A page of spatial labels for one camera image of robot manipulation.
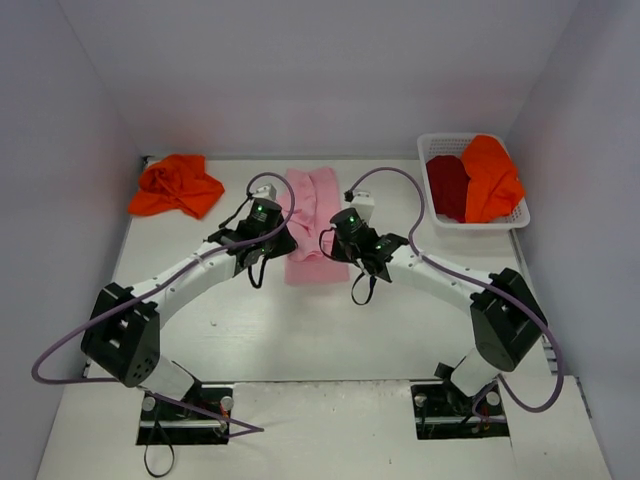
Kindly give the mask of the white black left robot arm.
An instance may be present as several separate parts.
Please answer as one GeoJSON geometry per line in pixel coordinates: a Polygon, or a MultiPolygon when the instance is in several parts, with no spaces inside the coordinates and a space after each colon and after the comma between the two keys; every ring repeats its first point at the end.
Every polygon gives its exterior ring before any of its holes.
{"type": "Polygon", "coordinates": [[[124,386],[163,397],[175,418],[191,418],[202,401],[202,382],[161,353],[161,330],[210,288],[243,272],[252,276],[254,265],[264,268],[296,247],[281,206],[255,198],[234,229],[209,235],[173,267],[134,286],[113,282],[104,287],[92,313],[101,321],[86,330],[81,351],[124,386]]]}

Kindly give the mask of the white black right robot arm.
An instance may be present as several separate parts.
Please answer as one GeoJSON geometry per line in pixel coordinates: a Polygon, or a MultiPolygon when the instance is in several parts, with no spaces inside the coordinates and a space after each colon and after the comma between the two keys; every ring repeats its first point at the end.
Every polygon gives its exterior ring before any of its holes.
{"type": "Polygon", "coordinates": [[[357,266],[373,288],[381,280],[433,295],[471,318],[474,347],[454,367],[441,364],[445,405],[464,412],[497,375],[514,371],[547,325],[522,275],[510,268],[488,273],[461,267],[436,256],[425,258],[408,239],[379,235],[354,208],[335,214],[333,259],[357,266]]]}

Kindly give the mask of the pink t shirt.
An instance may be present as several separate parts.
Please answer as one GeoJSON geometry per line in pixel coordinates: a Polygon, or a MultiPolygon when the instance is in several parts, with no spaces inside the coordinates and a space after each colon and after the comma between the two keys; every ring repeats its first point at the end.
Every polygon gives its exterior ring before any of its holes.
{"type": "Polygon", "coordinates": [[[291,217],[287,228],[297,249],[285,260],[284,282],[297,287],[348,281],[348,266],[327,257],[333,242],[330,219],[342,209],[335,171],[330,167],[289,169],[285,178],[292,189],[277,202],[283,215],[291,217]]]}

